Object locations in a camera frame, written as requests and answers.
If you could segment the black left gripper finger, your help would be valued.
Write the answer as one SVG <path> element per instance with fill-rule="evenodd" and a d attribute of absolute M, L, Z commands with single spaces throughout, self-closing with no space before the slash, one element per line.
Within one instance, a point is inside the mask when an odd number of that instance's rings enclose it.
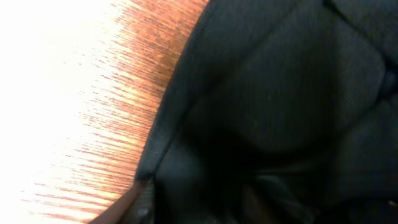
<path fill-rule="evenodd" d="M 116 224 L 137 200 L 145 186 L 145 181 L 134 184 L 124 195 L 107 210 L 90 221 L 89 224 Z"/>

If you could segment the black polo shirt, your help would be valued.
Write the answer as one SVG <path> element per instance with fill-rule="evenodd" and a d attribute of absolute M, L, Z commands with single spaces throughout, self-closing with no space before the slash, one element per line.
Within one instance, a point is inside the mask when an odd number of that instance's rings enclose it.
<path fill-rule="evenodd" d="M 156 223 L 396 223 L 397 2 L 210 1 L 146 177 Z"/>

